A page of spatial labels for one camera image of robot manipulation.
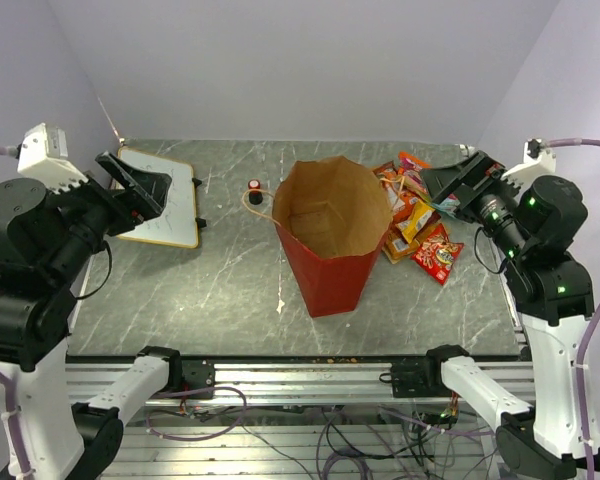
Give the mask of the green white snack bag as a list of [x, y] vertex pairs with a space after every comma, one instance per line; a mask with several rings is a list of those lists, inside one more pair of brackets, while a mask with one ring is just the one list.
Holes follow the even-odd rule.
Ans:
[[449, 216], [454, 216], [460, 205], [460, 202], [454, 195], [450, 195], [440, 202], [432, 201], [431, 205], [439, 212], [445, 213]]

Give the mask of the orange pink fox's candy bag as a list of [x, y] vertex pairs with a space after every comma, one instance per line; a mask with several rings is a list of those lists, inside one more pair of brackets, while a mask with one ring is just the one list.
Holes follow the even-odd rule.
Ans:
[[414, 194], [427, 199], [428, 192], [421, 178], [421, 172], [429, 169], [430, 165], [406, 151], [399, 153], [399, 162], [398, 172], [404, 178], [404, 185]]

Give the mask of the yellow small snack bag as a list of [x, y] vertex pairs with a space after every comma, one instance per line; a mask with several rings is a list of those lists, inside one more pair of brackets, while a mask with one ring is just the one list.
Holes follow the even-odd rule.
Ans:
[[435, 209], [433, 207], [422, 200], [418, 200], [409, 216], [396, 224], [396, 228], [407, 244], [413, 242], [416, 235], [426, 226], [434, 213]]

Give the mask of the orange white snack bag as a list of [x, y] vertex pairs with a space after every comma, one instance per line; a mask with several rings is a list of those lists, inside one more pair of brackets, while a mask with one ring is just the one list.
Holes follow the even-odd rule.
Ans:
[[405, 175], [392, 162], [375, 167], [372, 172], [380, 180], [381, 186], [385, 190], [393, 222], [400, 223], [407, 220], [419, 197], [407, 187]]

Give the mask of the red fritos snack bag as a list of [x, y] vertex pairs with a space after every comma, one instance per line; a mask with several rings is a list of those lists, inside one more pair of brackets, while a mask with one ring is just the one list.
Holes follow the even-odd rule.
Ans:
[[446, 227], [438, 224], [420, 244], [412, 260], [444, 286], [464, 246], [464, 243], [453, 242]]

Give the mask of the red paper bag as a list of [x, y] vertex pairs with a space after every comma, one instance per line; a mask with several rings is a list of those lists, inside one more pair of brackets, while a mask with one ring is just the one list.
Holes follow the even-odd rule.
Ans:
[[372, 169], [344, 156], [297, 161], [274, 192], [251, 205], [273, 223], [312, 318], [356, 309], [393, 224]]

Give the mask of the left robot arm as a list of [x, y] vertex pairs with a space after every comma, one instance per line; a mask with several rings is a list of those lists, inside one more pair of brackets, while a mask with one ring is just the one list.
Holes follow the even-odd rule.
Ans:
[[69, 399], [72, 285], [111, 237], [159, 217], [171, 186], [112, 154], [97, 161], [116, 189], [48, 156], [0, 183], [0, 414], [17, 479], [98, 478], [145, 402], [183, 387], [180, 353], [148, 346], [103, 393]]

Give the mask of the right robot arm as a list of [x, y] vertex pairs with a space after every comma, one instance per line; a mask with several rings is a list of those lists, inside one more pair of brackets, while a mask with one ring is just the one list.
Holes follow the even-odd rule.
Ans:
[[588, 212], [579, 188], [555, 170], [552, 149], [531, 143], [514, 167], [476, 151], [421, 174], [433, 202], [455, 197], [456, 217], [477, 224], [501, 252], [500, 273], [531, 351], [535, 396], [517, 398], [459, 346], [429, 352], [435, 362], [422, 369], [422, 387], [435, 396], [457, 393], [494, 432], [507, 466], [534, 479], [600, 472], [586, 362], [600, 303], [590, 274], [569, 252]]

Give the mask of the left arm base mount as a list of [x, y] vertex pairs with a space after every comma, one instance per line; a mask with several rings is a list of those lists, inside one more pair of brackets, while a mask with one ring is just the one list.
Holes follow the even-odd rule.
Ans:
[[189, 398], [208, 400], [213, 397], [210, 388], [215, 386], [215, 368], [207, 360], [183, 360], [182, 374], [182, 390], [198, 391]]

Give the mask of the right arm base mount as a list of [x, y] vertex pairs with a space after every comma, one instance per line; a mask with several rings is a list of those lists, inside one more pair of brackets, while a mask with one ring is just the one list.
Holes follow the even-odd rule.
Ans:
[[379, 381], [390, 386], [394, 398], [439, 397], [446, 392], [435, 379], [431, 361], [425, 358], [393, 363], [379, 375]]

